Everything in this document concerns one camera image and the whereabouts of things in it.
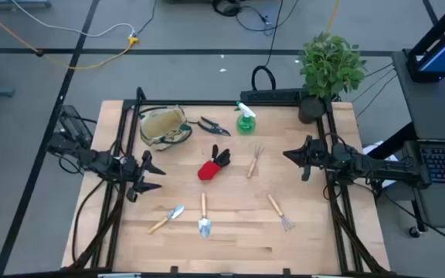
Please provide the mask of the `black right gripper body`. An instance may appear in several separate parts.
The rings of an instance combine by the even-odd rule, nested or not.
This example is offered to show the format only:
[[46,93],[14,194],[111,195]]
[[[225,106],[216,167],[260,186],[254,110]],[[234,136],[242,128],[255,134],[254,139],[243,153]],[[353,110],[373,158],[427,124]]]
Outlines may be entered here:
[[328,150],[325,142],[321,139],[313,139],[311,135],[308,135],[304,142],[304,165],[302,166],[304,173],[301,180],[308,181],[311,175],[311,167],[323,167],[327,156]]

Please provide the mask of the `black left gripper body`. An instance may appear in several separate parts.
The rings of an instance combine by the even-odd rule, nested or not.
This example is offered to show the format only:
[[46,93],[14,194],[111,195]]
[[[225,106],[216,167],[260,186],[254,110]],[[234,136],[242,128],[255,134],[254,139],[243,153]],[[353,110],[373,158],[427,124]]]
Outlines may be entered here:
[[138,162],[134,156],[125,156],[122,164],[124,180],[133,185],[127,190],[126,198],[130,202],[136,202],[138,194],[144,192],[144,165],[145,159]]

